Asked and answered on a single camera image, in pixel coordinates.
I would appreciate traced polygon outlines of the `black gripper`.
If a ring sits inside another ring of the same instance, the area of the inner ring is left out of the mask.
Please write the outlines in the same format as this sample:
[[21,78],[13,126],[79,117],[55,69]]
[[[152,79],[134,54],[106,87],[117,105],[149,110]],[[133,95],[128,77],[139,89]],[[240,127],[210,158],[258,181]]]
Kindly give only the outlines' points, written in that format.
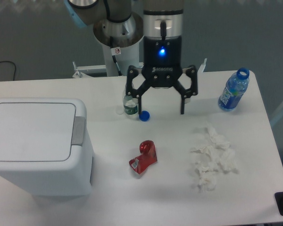
[[[150,88],[174,87],[181,95],[180,113],[184,114],[185,104],[198,95],[198,70],[195,65],[181,67],[182,37],[170,39],[143,39],[144,66],[130,65],[127,70],[126,91],[138,101],[138,114],[142,113],[142,95]],[[138,87],[133,80],[141,74],[144,82]]]

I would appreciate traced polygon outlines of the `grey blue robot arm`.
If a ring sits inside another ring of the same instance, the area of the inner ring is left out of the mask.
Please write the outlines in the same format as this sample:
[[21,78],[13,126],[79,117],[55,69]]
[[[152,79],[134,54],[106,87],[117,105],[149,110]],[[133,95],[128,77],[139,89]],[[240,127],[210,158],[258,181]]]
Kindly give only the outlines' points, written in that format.
[[65,6],[79,27],[93,26],[107,75],[126,77],[119,114],[141,116],[142,95],[150,88],[174,88],[182,113],[198,94],[196,67],[181,67],[182,0],[145,0],[142,16],[129,0],[66,0]]

